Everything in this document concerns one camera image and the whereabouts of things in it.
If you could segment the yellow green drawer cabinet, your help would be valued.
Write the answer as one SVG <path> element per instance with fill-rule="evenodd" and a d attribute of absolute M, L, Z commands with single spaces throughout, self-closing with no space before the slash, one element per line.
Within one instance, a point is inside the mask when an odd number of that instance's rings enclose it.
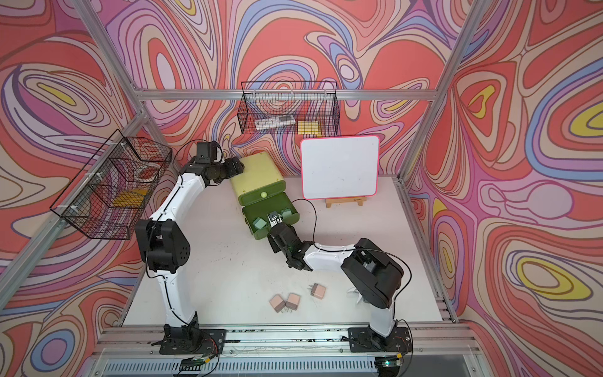
<path fill-rule="evenodd" d="M 246 207 L 286 189 L 286 182 L 268 152 L 243 157 L 243 173 L 229 179 L 240 206 Z"/>

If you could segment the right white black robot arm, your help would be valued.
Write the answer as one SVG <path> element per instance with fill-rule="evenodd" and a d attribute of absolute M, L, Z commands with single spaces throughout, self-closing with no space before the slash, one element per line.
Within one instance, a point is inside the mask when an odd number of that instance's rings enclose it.
<path fill-rule="evenodd" d="M 345 247 L 327 246 L 302 241 L 285 223 L 273 226 L 268 239 L 275 253 L 284 254 L 290 268 L 342 273 L 360 299 L 369 304 L 369 325 L 348 330 L 353 353 L 396 350 L 395 301 L 405 289 L 405 272 L 399 262 L 367 238 Z"/>

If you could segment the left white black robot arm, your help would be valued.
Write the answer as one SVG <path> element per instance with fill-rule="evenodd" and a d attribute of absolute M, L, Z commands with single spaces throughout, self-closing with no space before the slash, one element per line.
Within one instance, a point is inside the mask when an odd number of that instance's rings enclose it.
<path fill-rule="evenodd" d="M 190 258 L 191 244 L 178 223 L 211 183 L 219 185 L 243 171 L 244 165 L 236 157 L 221 162 L 210 157 L 192 159 L 161 206 L 134 228 L 145 273 L 159 284 L 166 308 L 161 354 L 198 353 L 204 347 L 216 350 L 214 341 L 199 328 L 190 301 L 184 265 Z"/>

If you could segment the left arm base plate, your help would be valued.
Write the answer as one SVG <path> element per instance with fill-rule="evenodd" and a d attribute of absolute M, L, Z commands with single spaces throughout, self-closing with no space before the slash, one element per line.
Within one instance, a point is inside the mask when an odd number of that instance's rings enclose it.
<path fill-rule="evenodd" d="M 175 328 L 164 329 L 160 343 L 161 355 L 200 354 L 212 355 L 223 352 L 226 330 Z"/>

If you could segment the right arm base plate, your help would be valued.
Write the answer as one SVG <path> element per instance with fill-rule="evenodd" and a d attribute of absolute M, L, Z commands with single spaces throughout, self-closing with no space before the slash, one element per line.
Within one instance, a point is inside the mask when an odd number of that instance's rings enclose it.
<path fill-rule="evenodd" d="M 369 327 L 349 328 L 347 342 L 352 353 L 406 353 L 413 350 L 408 327 L 394 327 L 388 336 L 380 336 Z"/>

